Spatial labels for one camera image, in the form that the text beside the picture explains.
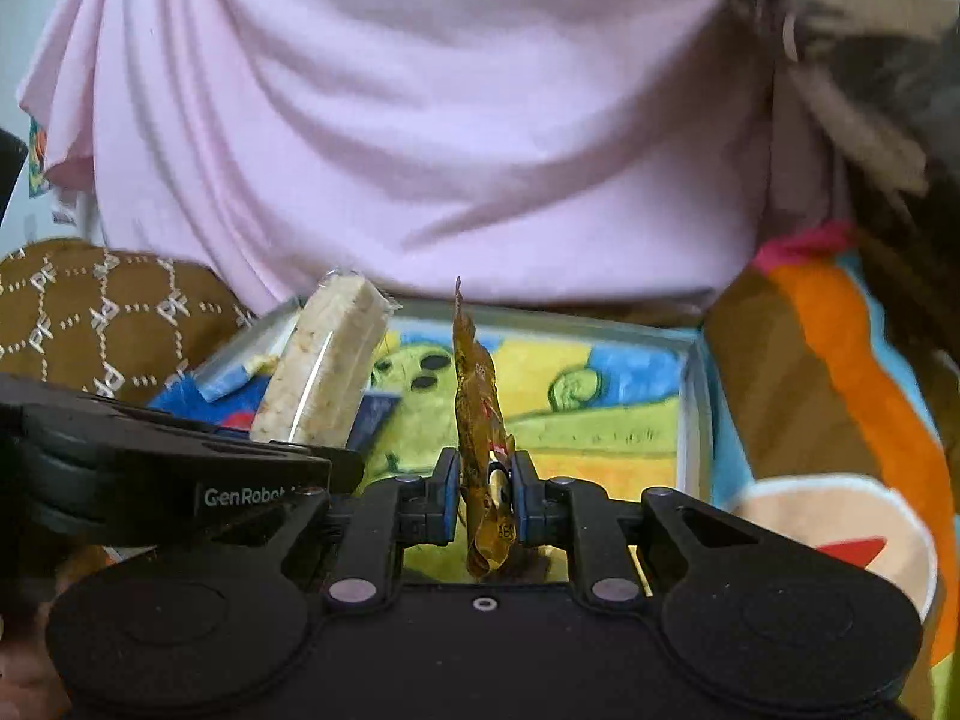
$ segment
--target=crumpled gold wrapper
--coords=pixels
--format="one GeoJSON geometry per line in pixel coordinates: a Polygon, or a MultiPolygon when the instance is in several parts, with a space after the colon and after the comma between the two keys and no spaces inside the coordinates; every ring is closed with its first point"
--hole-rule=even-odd
{"type": "Polygon", "coordinates": [[[454,406],[462,458],[460,490],[467,509],[467,569],[479,579],[506,562],[517,540],[510,489],[514,439],[507,435],[496,399],[493,360],[478,343],[463,302],[458,278],[453,317],[454,406]]]}

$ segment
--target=pink shirt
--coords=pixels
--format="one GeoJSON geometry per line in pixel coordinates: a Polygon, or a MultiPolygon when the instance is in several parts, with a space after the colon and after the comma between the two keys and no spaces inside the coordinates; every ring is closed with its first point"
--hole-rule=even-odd
{"type": "Polygon", "coordinates": [[[832,213],[827,147],[717,0],[62,0],[21,104],[109,245],[257,312],[333,268],[708,300],[832,213]]]}

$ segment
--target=brown cushion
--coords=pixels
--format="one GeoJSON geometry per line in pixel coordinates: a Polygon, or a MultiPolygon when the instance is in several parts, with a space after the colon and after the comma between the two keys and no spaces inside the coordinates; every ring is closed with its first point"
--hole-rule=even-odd
{"type": "Polygon", "coordinates": [[[137,404],[250,314],[203,266],[58,239],[0,263],[0,372],[137,404]]]}

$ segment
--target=orange stripe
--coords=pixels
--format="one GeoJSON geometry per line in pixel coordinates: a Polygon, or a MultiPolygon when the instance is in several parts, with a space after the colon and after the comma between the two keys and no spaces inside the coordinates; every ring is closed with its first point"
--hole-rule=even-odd
{"type": "Polygon", "coordinates": [[[947,458],[872,354],[867,306],[842,269],[808,262],[782,266],[768,278],[793,303],[806,342],[826,364],[883,483],[899,491],[933,535],[946,586],[931,659],[939,664],[953,652],[960,590],[947,458]]]}

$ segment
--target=white wall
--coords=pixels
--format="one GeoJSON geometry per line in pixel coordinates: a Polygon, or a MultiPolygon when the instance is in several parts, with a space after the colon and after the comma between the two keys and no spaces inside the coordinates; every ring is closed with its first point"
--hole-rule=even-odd
{"type": "MultiPolygon", "coordinates": [[[[24,142],[30,132],[30,117],[16,105],[16,87],[55,4],[56,0],[0,0],[0,127],[24,142]]],[[[51,221],[47,199],[28,199],[24,166],[0,224],[0,256],[30,240],[62,236],[64,232],[51,221]]]]}

